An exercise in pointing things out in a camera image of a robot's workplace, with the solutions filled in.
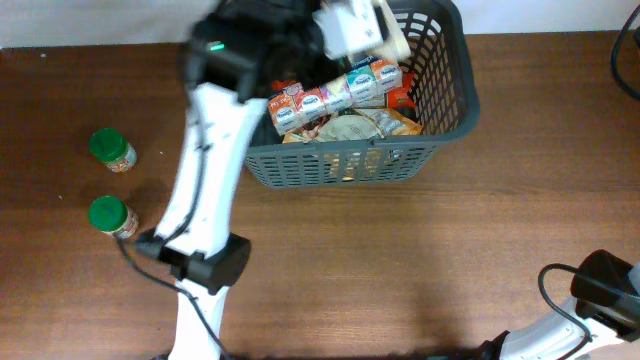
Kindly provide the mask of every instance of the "wood grain surface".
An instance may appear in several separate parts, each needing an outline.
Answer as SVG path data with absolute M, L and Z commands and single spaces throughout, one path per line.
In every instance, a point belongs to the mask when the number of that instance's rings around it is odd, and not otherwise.
M 228 348 L 322 357 L 476 346 L 549 311 L 536 285 L 544 265 L 578 265 L 600 248 L 640 261 L 640 103 L 609 75 L 614 36 L 469 37 L 478 127 L 407 182 L 273 191 L 245 171 L 232 229 L 254 252 L 227 300 Z M 176 52 L 0 52 L 3 359 L 170 349 L 176 295 L 132 272 L 87 209 L 112 194 L 143 228 L 163 214 L 186 106 Z M 631 47 L 620 66 L 640 85 Z M 105 126 L 135 146 L 132 171 L 92 158 L 89 136 Z M 557 301 L 569 279 L 550 275 Z M 625 344 L 594 359 L 638 353 Z

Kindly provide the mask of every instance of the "paper box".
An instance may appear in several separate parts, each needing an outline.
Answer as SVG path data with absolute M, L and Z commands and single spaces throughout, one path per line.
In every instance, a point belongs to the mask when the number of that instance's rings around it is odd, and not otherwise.
M 320 92 L 322 93 L 322 101 L 327 109 L 327 114 L 344 110 L 352 104 L 346 76 L 341 76 L 321 86 Z
M 293 101 L 296 103 L 302 125 L 327 114 L 327 109 L 322 101 L 322 93 L 318 88 L 298 92 L 293 97 Z
M 386 60 L 378 60 L 369 66 L 376 77 L 377 95 L 383 95 L 402 86 L 402 70 L 398 65 Z
M 300 114 L 293 101 L 293 97 L 285 92 L 275 93 L 269 98 L 269 114 L 278 134 L 284 135 L 287 131 L 297 129 L 302 126 Z
M 369 65 L 350 71 L 347 74 L 347 84 L 354 102 L 368 99 L 377 93 L 376 78 Z

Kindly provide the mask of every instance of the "green lid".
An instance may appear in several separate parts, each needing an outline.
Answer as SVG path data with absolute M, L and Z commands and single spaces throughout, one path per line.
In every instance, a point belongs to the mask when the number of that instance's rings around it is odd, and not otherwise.
M 89 149 L 102 162 L 112 162 L 127 152 L 127 141 L 115 129 L 98 130 L 91 140 Z
M 89 222 L 100 231 L 115 231 L 127 221 L 127 207 L 113 196 L 98 198 L 89 207 Z

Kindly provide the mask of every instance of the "snack package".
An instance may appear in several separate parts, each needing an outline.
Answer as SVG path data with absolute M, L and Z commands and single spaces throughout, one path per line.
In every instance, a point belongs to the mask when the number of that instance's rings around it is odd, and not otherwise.
M 346 109 L 352 104 L 346 76 L 321 86 L 320 92 L 328 114 Z
M 369 66 L 376 77 L 378 89 L 376 95 L 384 95 L 391 89 L 402 86 L 402 70 L 400 70 L 398 64 L 387 60 L 377 60 Z
M 269 114 L 278 134 L 284 135 L 288 131 L 301 126 L 300 115 L 293 101 L 293 97 L 285 92 L 278 92 L 269 98 Z
M 287 133 L 283 143 L 376 139 L 422 132 L 422 126 L 393 109 L 346 109 L 311 126 Z
M 420 135 L 422 125 L 402 116 L 393 109 L 353 109 L 371 118 L 382 130 L 384 136 Z
M 393 89 L 384 95 L 376 95 L 372 98 L 360 100 L 353 104 L 354 108 L 392 108 L 411 107 L 416 108 L 416 104 L 409 97 L 411 90 L 411 80 L 413 73 L 402 75 L 402 87 Z
M 347 84 L 353 101 L 368 99 L 377 94 L 376 78 L 369 65 L 351 70 L 347 74 Z
M 301 124 L 306 124 L 327 114 L 327 109 L 322 101 L 322 93 L 318 88 L 298 92 L 293 96 L 293 101 L 296 103 L 296 108 L 300 114 Z

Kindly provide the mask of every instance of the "plastic wrapper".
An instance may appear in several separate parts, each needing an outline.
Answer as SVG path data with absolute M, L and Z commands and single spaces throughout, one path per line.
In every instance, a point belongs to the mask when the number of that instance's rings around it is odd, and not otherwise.
M 422 126 L 393 109 L 347 109 L 287 133 L 283 143 L 376 139 L 421 132 Z

